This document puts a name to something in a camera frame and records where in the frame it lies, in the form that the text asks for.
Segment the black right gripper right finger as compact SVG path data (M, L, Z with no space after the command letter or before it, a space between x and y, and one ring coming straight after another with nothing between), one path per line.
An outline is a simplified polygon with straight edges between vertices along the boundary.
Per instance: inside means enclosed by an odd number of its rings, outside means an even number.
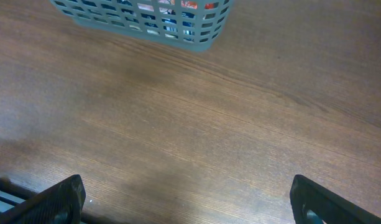
M290 189L296 224L381 224L381 218L297 174Z

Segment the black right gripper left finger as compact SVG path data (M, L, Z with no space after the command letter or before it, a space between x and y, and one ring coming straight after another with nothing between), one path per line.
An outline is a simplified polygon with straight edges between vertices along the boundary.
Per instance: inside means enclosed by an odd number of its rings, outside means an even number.
M0 213L0 224L81 224L86 192L81 176L72 175L37 194L0 179L0 185L26 195L27 199Z

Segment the blue tissue pack box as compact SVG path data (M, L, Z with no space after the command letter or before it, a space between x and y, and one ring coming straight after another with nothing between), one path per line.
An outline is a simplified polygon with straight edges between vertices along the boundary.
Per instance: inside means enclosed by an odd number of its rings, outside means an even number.
M221 32L230 0L132 1L136 21L146 33L181 43L207 45Z

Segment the grey plastic basket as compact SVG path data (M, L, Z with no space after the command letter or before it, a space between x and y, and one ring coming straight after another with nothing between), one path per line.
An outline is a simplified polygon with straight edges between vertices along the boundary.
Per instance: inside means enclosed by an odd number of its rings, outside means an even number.
M51 0L80 26L202 52L222 32L232 0Z

